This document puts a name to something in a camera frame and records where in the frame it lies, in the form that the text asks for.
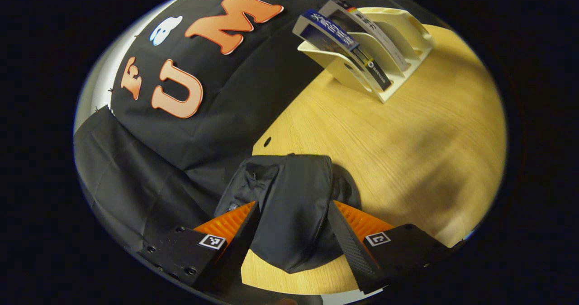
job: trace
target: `orange letter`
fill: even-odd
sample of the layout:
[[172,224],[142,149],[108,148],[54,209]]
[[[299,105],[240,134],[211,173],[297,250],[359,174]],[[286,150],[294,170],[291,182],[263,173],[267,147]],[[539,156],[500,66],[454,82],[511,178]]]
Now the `orange letter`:
[[284,9],[281,5],[271,5],[261,0],[223,0],[221,6],[227,15],[200,18],[187,28],[185,37],[205,37],[221,46],[223,55],[233,52],[243,41],[239,33],[229,35],[223,30],[253,31],[253,25],[245,14],[252,16],[257,23],[264,23]]
[[135,57],[128,59],[127,65],[124,67],[123,77],[120,80],[120,88],[126,88],[132,92],[133,99],[139,98],[139,91],[141,90],[141,77],[134,78],[139,74],[139,69],[134,66]]
[[160,108],[179,118],[188,118],[195,114],[203,98],[201,82],[191,74],[173,66],[172,60],[165,61],[159,73],[159,78],[162,81],[169,78],[178,84],[182,84],[189,90],[189,97],[185,101],[179,101],[163,92],[163,88],[157,85],[153,91],[151,106],[154,109]]

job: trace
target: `orange object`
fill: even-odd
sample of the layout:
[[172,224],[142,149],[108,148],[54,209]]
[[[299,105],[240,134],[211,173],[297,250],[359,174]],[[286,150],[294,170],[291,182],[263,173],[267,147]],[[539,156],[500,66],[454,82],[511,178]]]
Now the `orange object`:
[[139,92],[141,91],[142,78],[137,76],[139,74],[139,69],[134,66],[135,57],[132,56],[128,59],[127,65],[124,67],[123,77],[120,80],[120,88],[126,88],[133,95],[133,99],[139,98]]
[[165,64],[161,67],[159,79],[161,79],[161,81],[171,79],[181,84],[187,88],[189,96],[185,101],[177,100],[163,92],[162,86],[157,85],[155,90],[153,90],[153,97],[151,97],[151,107],[154,109],[160,108],[178,118],[192,117],[197,112],[197,109],[199,109],[201,99],[203,99],[201,82],[191,74],[175,67],[173,61],[170,59],[166,60]]
[[342,213],[342,216],[346,218],[346,222],[348,222],[362,245],[364,244],[364,237],[394,228],[393,225],[383,222],[362,210],[358,210],[337,200],[335,200],[334,203]]
[[226,212],[215,219],[211,219],[208,222],[197,226],[194,230],[200,233],[223,237],[227,240],[227,245],[229,246],[233,237],[237,234],[239,227],[241,227],[243,222],[246,220],[247,215],[254,204],[255,201],[240,206],[235,210]]
[[231,54],[243,41],[240,33],[230,35],[225,31],[253,31],[254,26],[246,14],[252,16],[255,23],[265,23],[284,10],[281,5],[271,5],[261,0],[223,0],[221,6],[225,15],[197,19],[187,28],[185,37],[205,37],[221,46],[223,55]]

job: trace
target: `magazine rack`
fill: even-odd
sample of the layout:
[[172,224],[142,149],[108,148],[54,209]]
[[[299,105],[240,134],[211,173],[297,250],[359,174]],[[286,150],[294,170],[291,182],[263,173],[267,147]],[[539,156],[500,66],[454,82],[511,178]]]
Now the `magazine rack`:
[[409,63],[407,70],[402,71],[389,52],[372,35],[348,33],[372,55],[374,61],[388,76],[391,85],[385,91],[380,88],[374,78],[359,70],[352,61],[339,53],[321,51],[307,41],[298,46],[298,51],[304,52],[320,64],[341,84],[375,95],[382,103],[385,103],[422,64],[432,51],[435,42],[422,24],[408,11],[391,8],[359,8],[358,10],[388,35]]

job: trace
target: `letter m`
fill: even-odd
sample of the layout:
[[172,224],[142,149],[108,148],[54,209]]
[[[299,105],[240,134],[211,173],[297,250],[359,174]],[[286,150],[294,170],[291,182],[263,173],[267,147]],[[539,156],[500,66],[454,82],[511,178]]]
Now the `letter m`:
[[254,27],[246,14],[252,16],[256,23],[264,23],[284,9],[281,5],[271,5],[261,0],[223,0],[221,6],[226,15],[200,18],[187,28],[185,37],[205,37],[221,46],[223,55],[232,53],[243,41],[240,33],[230,35],[225,30],[253,31]]

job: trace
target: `screw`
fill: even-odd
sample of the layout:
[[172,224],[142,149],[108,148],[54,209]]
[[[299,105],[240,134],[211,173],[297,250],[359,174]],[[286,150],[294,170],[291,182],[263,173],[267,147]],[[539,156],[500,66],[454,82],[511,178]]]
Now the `screw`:
[[186,268],[185,273],[190,276],[194,276],[197,274],[197,270],[195,270],[195,268]]

